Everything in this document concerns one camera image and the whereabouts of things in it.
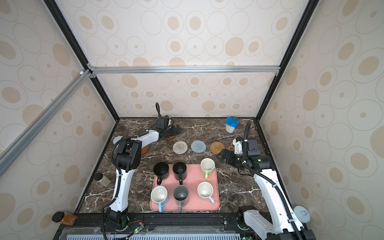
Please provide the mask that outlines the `rattan coaster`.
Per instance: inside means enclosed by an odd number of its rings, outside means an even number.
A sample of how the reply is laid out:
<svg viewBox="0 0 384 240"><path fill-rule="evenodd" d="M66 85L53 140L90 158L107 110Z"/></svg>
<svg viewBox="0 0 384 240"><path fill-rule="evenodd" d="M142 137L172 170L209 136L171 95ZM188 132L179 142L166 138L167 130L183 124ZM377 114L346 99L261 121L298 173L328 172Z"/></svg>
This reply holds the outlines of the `rattan coaster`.
<svg viewBox="0 0 384 240"><path fill-rule="evenodd" d="M210 151L214 155L218 155L225 148L225 145L220 142L214 142L210 145Z"/></svg>

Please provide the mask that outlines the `white woven coaster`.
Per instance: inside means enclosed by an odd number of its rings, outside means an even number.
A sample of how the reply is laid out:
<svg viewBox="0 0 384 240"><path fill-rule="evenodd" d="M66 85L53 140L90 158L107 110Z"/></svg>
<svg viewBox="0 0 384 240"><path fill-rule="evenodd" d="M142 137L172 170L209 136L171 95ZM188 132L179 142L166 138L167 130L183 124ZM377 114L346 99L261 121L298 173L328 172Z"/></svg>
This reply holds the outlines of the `white woven coaster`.
<svg viewBox="0 0 384 240"><path fill-rule="evenodd" d="M188 150L188 145L184 141L178 141L173 145L173 151L178 154L184 154Z"/></svg>

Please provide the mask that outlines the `blue-grey woven coaster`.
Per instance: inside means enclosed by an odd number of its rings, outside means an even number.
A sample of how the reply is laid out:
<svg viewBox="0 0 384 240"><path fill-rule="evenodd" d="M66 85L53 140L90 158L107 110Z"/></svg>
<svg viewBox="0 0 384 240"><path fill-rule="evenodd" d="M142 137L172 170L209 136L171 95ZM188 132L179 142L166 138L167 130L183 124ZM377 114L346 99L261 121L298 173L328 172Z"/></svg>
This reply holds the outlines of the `blue-grey woven coaster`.
<svg viewBox="0 0 384 240"><path fill-rule="evenodd" d="M191 144L191 150L195 153L203 153L206 150L207 146L203 141L194 141Z"/></svg>

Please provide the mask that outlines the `dark wooden coaster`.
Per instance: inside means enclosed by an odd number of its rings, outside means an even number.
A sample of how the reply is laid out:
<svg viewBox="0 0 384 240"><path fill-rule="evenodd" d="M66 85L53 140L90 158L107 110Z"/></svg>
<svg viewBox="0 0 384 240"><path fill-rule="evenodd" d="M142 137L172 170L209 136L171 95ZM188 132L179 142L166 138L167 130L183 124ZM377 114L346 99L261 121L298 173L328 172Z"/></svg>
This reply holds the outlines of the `dark wooden coaster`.
<svg viewBox="0 0 384 240"><path fill-rule="evenodd" d="M143 156L144 154L146 154L149 150L149 145L145 146L142 148L142 151L141 151L141 155Z"/></svg>

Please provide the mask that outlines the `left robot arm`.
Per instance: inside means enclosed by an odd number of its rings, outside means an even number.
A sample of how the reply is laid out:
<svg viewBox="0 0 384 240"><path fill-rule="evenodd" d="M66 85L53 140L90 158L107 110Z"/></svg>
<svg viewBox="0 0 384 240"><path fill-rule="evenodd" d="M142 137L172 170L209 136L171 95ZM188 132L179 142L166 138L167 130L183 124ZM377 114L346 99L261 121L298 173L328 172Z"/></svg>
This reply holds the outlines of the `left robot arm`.
<svg viewBox="0 0 384 240"><path fill-rule="evenodd" d="M111 150L111 162L116 168L116 181L113 199L106 206L107 220L119 227L128 223L126 212L128 210L128 196L135 169L141 162L142 149L160 139L174 137L181 133L181 128L173 124L169 116L158 116L155 124L144 133L121 137L114 141Z"/></svg>

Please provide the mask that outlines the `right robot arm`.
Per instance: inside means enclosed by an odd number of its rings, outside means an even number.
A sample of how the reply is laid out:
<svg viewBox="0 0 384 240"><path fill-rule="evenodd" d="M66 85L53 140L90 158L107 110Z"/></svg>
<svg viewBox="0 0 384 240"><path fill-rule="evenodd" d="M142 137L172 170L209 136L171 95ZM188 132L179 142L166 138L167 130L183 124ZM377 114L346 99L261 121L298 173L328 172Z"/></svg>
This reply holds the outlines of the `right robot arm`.
<svg viewBox="0 0 384 240"><path fill-rule="evenodd" d="M266 201L271 220L267 220L254 207L240 207L238 226L252 229L262 240L315 240L311 230L305 229L290 206L281 188L276 167L269 156L237 156L224 149L218 154L219 161L240 170L248 170Z"/></svg>

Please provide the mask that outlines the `white cup blue lid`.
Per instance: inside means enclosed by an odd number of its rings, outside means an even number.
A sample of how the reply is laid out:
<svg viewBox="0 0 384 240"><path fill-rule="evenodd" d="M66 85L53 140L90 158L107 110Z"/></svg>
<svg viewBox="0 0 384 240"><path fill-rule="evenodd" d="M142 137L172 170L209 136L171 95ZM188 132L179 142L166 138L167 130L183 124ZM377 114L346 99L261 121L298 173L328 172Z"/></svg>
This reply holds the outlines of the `white cup blue lid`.
<svg viewBox="0 0 384 240"><path fill-rule="evenodd" d="M239 119L237 117L231 116L226 118L226 131L228 133L233 133L238 124Z"/></svg>

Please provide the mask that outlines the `pink tray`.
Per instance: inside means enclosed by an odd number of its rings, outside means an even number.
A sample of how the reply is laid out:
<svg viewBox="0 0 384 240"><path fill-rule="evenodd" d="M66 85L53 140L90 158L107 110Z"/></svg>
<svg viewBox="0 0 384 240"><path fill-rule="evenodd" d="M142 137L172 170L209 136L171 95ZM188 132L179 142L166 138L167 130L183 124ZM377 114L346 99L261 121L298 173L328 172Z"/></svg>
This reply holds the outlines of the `pink tray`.
<svg viewBox="0 0 384 240"><path fill-rule="evenodd" d="M166 211L215 211L219 209L217 169L212 159L198 164L165 162L154 166L155 180L150 208Z"/></svg>

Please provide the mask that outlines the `black mug middle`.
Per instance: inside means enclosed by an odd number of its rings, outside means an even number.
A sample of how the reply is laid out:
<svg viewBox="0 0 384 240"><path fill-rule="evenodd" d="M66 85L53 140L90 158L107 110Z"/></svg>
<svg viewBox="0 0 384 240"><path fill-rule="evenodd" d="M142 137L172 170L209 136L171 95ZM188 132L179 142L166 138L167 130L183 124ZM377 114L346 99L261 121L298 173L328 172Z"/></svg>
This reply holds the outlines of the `black mug middle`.
<svg viewBox="0 0 384 240"><path fill-rule="evenodd" d="M175 179L179 181L180 185L183 185L183 181L187 178L187 165L182 162L175 163L173 165L173 173Z"/></svg>

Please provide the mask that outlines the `black mug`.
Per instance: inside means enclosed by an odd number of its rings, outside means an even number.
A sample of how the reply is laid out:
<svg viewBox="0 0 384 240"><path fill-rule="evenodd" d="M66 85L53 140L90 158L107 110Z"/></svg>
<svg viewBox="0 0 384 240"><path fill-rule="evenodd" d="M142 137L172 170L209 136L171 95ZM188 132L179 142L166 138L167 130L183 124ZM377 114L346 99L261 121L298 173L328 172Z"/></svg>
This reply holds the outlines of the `black mug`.
<svg viewBox="0 0 384 240"><path fill-rule="evenodd" d="M156 183L160 186L163 181L169 178L169 165L165 162L157 163L154 166L154 174L157 176Z"/></svg>
<svg viewBox="0 0 384 240"><path fill-rule="evenodd" d="M183 181L187 178L187 165L182 162L175 163L173 165L173 173L175 179L179 181L180 185L183 185Z"/></svg>

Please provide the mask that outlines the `black mug left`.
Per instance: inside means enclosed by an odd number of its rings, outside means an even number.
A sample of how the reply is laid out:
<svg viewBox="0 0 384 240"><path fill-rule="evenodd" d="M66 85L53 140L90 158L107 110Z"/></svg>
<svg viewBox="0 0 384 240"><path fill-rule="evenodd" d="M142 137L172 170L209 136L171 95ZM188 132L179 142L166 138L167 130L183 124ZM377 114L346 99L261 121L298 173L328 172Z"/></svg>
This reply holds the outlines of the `black mug left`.
<svg viewBox="0 0 384 240"><path fill-rule="evenodd" d="M156 183L160 186L163 181L169 178L169 165L165 162L157 163L154 166L154 174L157 176Z"/></svg>

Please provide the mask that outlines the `horizontal aluminium bar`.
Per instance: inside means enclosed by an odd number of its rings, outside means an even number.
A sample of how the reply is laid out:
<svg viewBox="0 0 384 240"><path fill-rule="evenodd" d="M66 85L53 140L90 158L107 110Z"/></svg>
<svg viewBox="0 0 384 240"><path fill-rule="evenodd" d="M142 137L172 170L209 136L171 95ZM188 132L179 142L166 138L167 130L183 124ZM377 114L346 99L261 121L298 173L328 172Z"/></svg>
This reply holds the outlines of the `horizontal aluminium bar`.
<svg viewBox="0 0 384 240"><path fill-rule="evenodd" d="M91 67L95 74L278 73L280 66Z"/></svg>

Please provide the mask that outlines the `green can white lid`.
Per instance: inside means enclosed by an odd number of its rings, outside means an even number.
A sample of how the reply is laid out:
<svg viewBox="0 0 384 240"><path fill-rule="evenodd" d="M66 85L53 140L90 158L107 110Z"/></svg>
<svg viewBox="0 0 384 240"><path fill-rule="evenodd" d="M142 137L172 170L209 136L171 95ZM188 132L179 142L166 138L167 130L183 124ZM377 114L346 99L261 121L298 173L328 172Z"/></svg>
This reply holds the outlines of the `green can white lid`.
<svg viewBox="0 0 384 240"><path fill-rule="evenodd" d="M309 223L311 221L310 212L303 206L295 206L294 213L297 216L298 220L302 223Z"/></svg>

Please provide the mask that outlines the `small jar dark lid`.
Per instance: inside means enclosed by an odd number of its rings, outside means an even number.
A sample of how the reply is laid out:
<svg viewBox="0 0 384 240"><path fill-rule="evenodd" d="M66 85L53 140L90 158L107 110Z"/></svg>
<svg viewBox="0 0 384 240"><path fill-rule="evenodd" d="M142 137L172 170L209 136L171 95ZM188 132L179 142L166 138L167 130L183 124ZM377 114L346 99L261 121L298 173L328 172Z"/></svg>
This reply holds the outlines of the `small jar dark lid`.
<svg viewBox="0 0 384 240"><path fill-rule="evenodd" d="M111 183L111 180L100 172L94 174L94 180L99 182L104 187L107 187Z"/></svg>

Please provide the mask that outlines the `brown jar black lid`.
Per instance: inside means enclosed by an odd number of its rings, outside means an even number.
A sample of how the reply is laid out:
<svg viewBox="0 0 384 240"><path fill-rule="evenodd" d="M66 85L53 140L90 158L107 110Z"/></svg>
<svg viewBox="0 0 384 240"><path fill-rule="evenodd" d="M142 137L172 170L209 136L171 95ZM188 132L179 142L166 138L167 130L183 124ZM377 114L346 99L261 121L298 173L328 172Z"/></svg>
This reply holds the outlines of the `brown jar black lid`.
<svg viewBox="0 0 384 240"><path fill-rule="evenodd" d="M52 221L66 226L73 226L78 219L77 216L65 212L56 212L52 216Z"/></svg>

